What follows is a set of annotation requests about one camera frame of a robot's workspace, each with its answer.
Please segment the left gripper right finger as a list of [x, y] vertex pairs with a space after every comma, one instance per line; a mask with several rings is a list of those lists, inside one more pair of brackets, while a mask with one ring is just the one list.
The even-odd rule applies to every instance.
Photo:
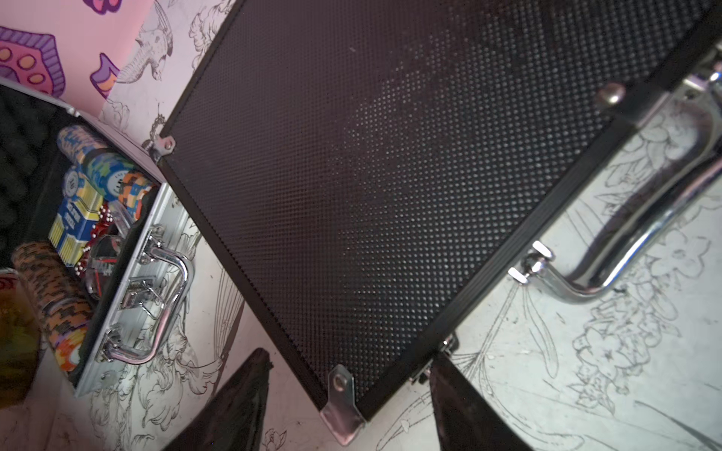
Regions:
[[528, 450], [444, 353], [432, 360], [430, 391], [442, 450]]

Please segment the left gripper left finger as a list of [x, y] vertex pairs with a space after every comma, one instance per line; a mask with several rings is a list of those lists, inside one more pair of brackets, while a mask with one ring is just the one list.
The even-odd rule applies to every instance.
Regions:
[[259, 450], [273, 365], [257, 348], [167, 450]]

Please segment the black medium poker case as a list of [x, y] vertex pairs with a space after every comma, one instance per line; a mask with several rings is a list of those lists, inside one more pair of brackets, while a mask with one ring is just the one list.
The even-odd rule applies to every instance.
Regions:
[[541, 241], [720, 43], [717, 1], [238, 1], [150, 154], [347, 445], [501, 278], [590, 302], [719, 179], [709, 123], [571, 274]]

